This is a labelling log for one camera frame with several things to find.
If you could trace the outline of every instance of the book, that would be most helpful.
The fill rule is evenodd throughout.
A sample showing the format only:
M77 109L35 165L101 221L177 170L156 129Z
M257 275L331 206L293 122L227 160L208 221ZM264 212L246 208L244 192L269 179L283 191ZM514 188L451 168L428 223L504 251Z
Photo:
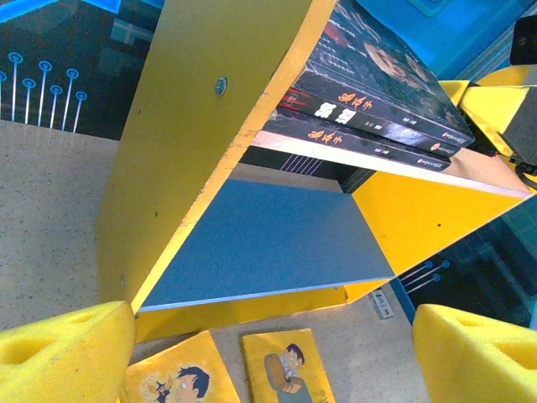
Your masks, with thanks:
M255 403L335 403L310 329L242 337Z
M466 147L473 141L432 72L393 31L354 0L340 0L292 88L280 103L355 128L377 118ZM372 121L384 127L381 121Z
M280 102L281 107L315 116L323 104L323 100L313 97L305 92L290 88ZM348 109L341 105L336 105L333 110L334 117L345 117ZM417 132L411 128L405 128L397 123L391 123L381 118L366 115L364 113L353 113L350 120L347 118L336 118L335 123L344 123L351 128L359 128L369 133L377 134L386 139L407 144L417 149L430 151L433 154L452 157L460 148L456 145L435 139L427 134Z
M209 332L127 368L123 403L239 403Z
M440 155L415 149L408 145L376 136L364 130L348 128L303 113L277 107L263 127L264 132L282 134L290 139L305 140L335 149L346 149L360 154L373 155L407 165L442 171L451 162ZM330 160L330 153L323 155Z

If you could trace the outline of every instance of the black object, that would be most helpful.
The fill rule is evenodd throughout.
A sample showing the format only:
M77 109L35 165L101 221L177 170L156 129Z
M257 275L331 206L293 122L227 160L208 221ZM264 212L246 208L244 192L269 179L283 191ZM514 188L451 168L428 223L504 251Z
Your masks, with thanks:
M354 193L354 191L366 183L366 181L377 172L376 170L368 170L366 168L357 168L354 173L349 176L349 179L341 183L343 193Z
M273 170L331 179L338 181L340 184L349 180L357 169L355 166L255 146L248 147L240 162Z
M401 38L354 0L336 5L292 87L322 100L312 113L318 118L352 124L352 117L362 114L459 147L473 141L432 72ZM338 105L345 113L334 112ZM296 102L290 106L300 108Z
M531 187L532 189L537 190L537 182L532 181L528 176L525 175L525 174L537 175L537 166L528 165L522 162L514 167L514 172L517 174L517 176L525 185Z
M512 65L537 64L537 15L523 17L514 25L509 61Z
M427 170L441 171L451 163L445 157L396 143L363 130L347 128L294 112L284 107L276 108L265 123L263 130L322 144L334 149L347 149L385 160L394 160Z
M509 123L503 139L513 149L517 161L537 165L537 87L530 87L519 110Z
M498 153L494 144L488 139L488 137L481 131L481 129L473 122L473 120L468 116L467 113L461 111L464 120L466 121L468 127L472 131L473 137L476 139L472 144L467 148L472 151L476 151L480 154L484 154L488 157L493 157Z

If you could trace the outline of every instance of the cartoon book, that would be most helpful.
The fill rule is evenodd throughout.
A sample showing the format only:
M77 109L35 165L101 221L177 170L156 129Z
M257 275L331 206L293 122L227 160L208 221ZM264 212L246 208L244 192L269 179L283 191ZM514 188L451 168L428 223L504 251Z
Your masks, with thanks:
M242 338L255 403L334 403L310 329Z
M127 368L123 403L239 403L209 332Z

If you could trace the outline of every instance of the cartoon boy illustration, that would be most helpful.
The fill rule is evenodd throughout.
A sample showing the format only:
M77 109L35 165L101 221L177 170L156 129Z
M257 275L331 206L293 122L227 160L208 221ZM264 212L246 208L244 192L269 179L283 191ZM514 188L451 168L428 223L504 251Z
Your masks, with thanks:
M304 354L296 344L290 344L284 353L279 356L279 362L285 369L285 380L289 382L291 377L299 376L299 368L304 365Z
M158 397L154 400L158 403L166 403L166 398L171 393L171 386L173 384L174 380L171 378L171 376L168 376L168 380L165 384L161 384L160 382L156 381L156 385L148 385L148 390L153 395L158 395Z
M198 403L209 388L209 374L199 367L181 367L177 374L176 403Z
M299 377L299 368L305 363L304 353L291 343L278 356L265 356L264 364L268 382L276 391L278 403L311 403L310 392L305 381Z

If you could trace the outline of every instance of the blue shelf board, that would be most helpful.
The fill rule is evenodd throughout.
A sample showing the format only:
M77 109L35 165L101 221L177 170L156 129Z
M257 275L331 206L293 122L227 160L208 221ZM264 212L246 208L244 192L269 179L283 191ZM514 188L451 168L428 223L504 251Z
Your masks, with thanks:
M228 180L140 311L393 276L352 195Z

